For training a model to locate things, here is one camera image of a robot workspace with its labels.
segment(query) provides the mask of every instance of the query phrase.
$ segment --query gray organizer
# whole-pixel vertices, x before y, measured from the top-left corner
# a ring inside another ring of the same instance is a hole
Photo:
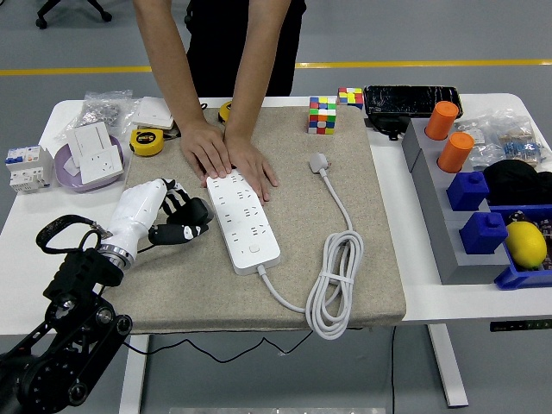
[[[505,248],[500,244],[494,254],[466,254],[459,232],[474,212],[453,211],[450,207],[446,191],[455,174],[444,172],[437,165],[447,141],[428,138],[424,132],[427,124],[428,119],[411,119],[403,139],[403,151],[416,186],[441,282],[444,285],[493,283],[510,265]],[[469,160],[461,169],[463,173],[473,170]],[[481,202],[478,211],[490,211],[486,200]]]

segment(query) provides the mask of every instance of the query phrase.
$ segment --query person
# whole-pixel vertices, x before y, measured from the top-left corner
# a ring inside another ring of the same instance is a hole
[[[275,171],[251,142],[265,96],[292,90],[304,0],[192,0],[186,53],[171,0],[134,0],[136,21],[156,82],[179,125],[181,150],[206,186],[238,168],[260,201]],[[222,132],[198,97],[232,97]]]

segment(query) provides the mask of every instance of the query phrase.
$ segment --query black strap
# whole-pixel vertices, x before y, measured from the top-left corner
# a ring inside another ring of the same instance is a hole
[[[46,254],[65,254],[80,250],[80,248],[49,248],[47,246],[56,235],[75,223],[88,224],[91,227],[95,225],[91,219],[75,214],[61,216],[53,220],[39,232],[36,236],[36,244]]]

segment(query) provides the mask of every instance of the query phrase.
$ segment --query blue toy block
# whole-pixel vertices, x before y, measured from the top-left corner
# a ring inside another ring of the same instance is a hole
[[[467,254],[492,254],[507,236],[500,213],[475,212],[460,230]]]
[[[447,189],[454,211],[476,211],[488,193],[489,187],[481,171],[458,172]]]

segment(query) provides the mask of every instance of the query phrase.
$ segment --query wall socket panel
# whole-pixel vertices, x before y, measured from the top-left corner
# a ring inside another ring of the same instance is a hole
[[[243,176],[234,169],[224,179],[207,178],[207,190],[234,271],[247,275],[256,273],[258,265],[279,264],[278,242],[259,198]]]
[[[123,173],[119,148],[107,147],[80,160],[80,178],[83,185],[97,183]]]

